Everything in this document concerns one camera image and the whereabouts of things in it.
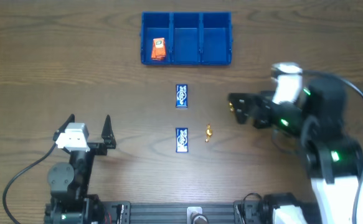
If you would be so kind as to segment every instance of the robotic arm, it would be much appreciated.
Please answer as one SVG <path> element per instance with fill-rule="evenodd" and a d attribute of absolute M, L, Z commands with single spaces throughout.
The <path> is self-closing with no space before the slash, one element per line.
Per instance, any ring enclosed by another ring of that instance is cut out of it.
<path fill-rule="evenodd" d="M 298 140 L 298 155 L 311 179 L 322 223 L 352 223 L 356 192 L 357 223 L 363 223 L 363 153 L 360 144 L 343 132 L 344 84 L 337 78 L 316 78 L 301 92 L 303 70 L 295 63 L 273 66 L 275 92 L 229 94 L 237 122 L 253 119 L 257 129 L 274 127 Z M 306 223 L 290 195 L 267 195 L 259 205 L 265 223 Z"/>

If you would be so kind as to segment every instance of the orange tic tac box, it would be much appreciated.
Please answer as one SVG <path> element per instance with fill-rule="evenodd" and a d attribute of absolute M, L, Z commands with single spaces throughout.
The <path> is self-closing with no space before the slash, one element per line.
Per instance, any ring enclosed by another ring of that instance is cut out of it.
<path fill-rule="evenodd" d="M 163 60 L 166 57 L 164 38 L 155 38 L 152 43 L 152 60 Z"/>

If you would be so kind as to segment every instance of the green light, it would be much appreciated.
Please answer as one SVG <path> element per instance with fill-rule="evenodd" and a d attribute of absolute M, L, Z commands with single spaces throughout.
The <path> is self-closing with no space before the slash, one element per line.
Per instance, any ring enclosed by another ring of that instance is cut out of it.
<path fill-rule="evenodd" d="M 331 156 L 334 162 L 339 161 L 339 154 L 336 151 L 331 151 Z"/>
<path fill-rule="evenodd" d="M 307 94 L 307 95 L 311 95 L 310 91 L 307 88 L 304 88 L 303 91 Z"/>
<path fill-rule="evenodd" d="M 289 125 L 289 122 L 285 121 L 284 119 L 281 119 L 281 123 L 285 126 L 288 126 Z"/>

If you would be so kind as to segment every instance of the blue tray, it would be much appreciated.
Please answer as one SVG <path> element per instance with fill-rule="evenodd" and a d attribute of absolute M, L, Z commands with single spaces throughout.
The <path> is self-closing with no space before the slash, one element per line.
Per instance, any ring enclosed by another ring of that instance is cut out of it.
<path fill-rule="evenodd" d="M 164 37 L 166 58 L 151 60 L 152 41 Z M 143 12 L 141 63 L 145 65 L 229 65 L 231 12 Z"/>

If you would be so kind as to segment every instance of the wood grain surface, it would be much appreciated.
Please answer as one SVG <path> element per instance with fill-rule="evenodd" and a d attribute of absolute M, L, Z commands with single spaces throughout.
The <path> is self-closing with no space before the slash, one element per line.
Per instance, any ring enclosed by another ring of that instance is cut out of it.
<path fill-rule="evenodd" d="M 231 11 L 232 64 L 142 65 L 142 11 Z M 227 108 L 230 92 L 273 89 L 270 66 L 282 61 L 363 89 L 363 0 L 0 0 L 0 223 L 10 223 L 7 182 L 49 150 L 70 113 L 90 140 L 112 118 L 118 148 L 96 157 L 90 181 L 102 200 L 233 202 L 249 192 L 313 200 L 298 158 L 277 151 L 269 131 L 239 126 Z M 189 84 L 188 110 L 174 107 L 177 83 Z M 347 130 L 363 147 L 363 102 L 349 94 Z M 189 128 L 188 154 L 175 153 L 180 126 Z M 60 161 L 68 156 L 56 150 L 10 188 L 21 223 L 42 223 L 47 172 Z"/>

